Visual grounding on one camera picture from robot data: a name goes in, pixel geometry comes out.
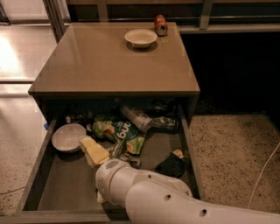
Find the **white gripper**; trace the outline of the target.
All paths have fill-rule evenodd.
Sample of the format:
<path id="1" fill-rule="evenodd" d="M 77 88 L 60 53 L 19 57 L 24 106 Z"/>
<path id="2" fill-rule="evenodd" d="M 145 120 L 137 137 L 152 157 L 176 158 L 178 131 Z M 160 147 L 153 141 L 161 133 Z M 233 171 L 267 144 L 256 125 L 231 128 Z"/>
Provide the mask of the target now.
<path id="1" fill-rule="evenodd" d="M 128 178 L 131 166 L 116 158 L 109 159 L 109 152 L 90 136 L 82 136 L 79 144 L 90 167 L 101 165 L 95 174 L 97 202 L 123 206 L 131 186 Z"/>

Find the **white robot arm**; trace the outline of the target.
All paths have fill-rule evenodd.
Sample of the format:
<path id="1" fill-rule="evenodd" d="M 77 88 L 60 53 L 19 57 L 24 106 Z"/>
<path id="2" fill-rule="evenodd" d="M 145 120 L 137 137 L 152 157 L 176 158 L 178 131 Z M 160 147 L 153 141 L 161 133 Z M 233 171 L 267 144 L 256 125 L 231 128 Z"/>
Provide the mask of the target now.
<path id="1" fill-rule="evenodd" d="M 280 215 L 195 199 L 178 178 L 138 170 L 109 157 L 89 136 L 79 139 L 95 174 L 97 197 L 126 210 L 132 224 L 280 224 Z"/>

